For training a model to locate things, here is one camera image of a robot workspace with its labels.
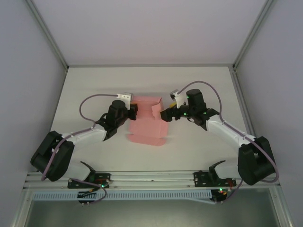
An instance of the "purple cable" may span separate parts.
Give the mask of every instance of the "purple cable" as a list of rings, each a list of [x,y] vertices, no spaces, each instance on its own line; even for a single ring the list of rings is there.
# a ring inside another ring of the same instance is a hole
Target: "purple cable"
[[[248,140],[250,143],[252,143],[259,151],[261,151],[261,153],[268,159],[268,161],[271,163],[271,165],[273,166],[273,168],[275,169],[275,172],[276,172],[276,177],[273,179],[273,180],[262,180],[262,182],[266,182],[266,183],[274,183],[276,182],[278,179],[279,179],[279,171],[278,171],[278,168],[276,166],[276,164],[274,163],[274,161],[271,159],[271,157],[265,152],[265,150],[263,150],[257,143],[255,143],[253,140],[251,140],[250,138],[247,138],[245,137],[245,135],[240,132],[239,130],[235,129],[234,127],[232,127],[231,125],[229,125],[228,123],[226,123],[222,117],[222,101],[221,101],[221,98],[217,92],[217,90],[209,83],[207,82],[204,82],[204,81],[194,81],[194,82],[191,82],[189,84],[187,84],[183,89],[181,89],[178,94],[180,94],[182,91],[184,91],[186,88],[188,88],[190,85],[192,84],[196,84],[196,83],[202,83],[202,84],[206,84],[208,85],[217,95],[218,97],[218,100],[219,100],[219,105],[220,105],[220,109],[219,109],[219,117],[220,117],[220,120],[223,122],[223,124],[225,124],[228,128],[230,128],[231,130],[233,130],[235,133],[239,134],[240,136],[242,136],[244,139]]]
[[[94,204],[94,203],[100,202],[101,200],[105,199],[105,197],[106,197],[106,195],[107,195],[107,191],[105,190],[104,187],[102,187],[102,186],[100,186],[100,185],[98,185],[98,184],[96,184],[96,183],[90,183],[90,182],[81,181],[81,180],[78,180],[78,179],[73,179],[73,178],[72,178],[72,180],[73,180],[73,181],[77,181],[77,182],[79,182],[79,183],[85,183],[85,184],[89,184],[89,185],[92,185],[92,186],[95,186],[95,187],[98,187],[98,188],[102,188],[102,189],[103,189],[103,191],[104,191],[105,194],[102,196],[102,198],[100,198],[100,199],[98,199],[98,200],[95,200],[95,201],[93,201],[93,202],[90,202],[89,204]]]
[[[56,155],[56,153],[57,153],[59,147],[60,147],[67,139],[69,139],[70,137],[79,135],[79,134],[84,133],[84,132],[87,132],[87,131],[90,131],[90,130],[92,130],[92,129],[96,126],[96,123],[95,123],[95,121],[94,121],[93,119],[87,118],[87,117],[85,117],[85,116],[82,114],[82,106],[83,106],[83,104],[84,104],[88,99],[93,98],[93,97],[96,97],[96,96],[118,97],[118,95],[96,94],[96,95],[92,95],[92,96],[87,97],[86,99],[84,99],[84,100],[81,102],[81,104],[80,104],[80,106],[79,106],[79,113],[80,113],[80,115],[81,115],[81,117],[82,117],[83,119],[88,120],[88,121],[90,121],[90,122],[93,122],[93,126],[90,127],[90,128],[88,128],[88,129],[83,129],[83,130],[74,132],[74,133],[72,133],[71,135],[66,136],[63,140],[61,140],[61,141],[57,144],[57,146],[55,147],[55,149],[54,149],[54,151],[53,151],[53,153],[52,153],[52,156],[51,156],[51,158],[49,159],[49,162],[48,162],[48,164],[47,164],[47,166],[46,166],[46,168],[45,168],[45,170],[44,170],[44,172],[43,172],[43,174],[42,174],[41,181],[44,181],[44,180],[46,179],[46,174],[47,174],[47,172],[48,172],[48,170],[49,170],[49,168],[50,168],[50,166],[51,166],[51,164],[52,164],[52,162],[53,162],[53,159],[55,158],[55,155]]]

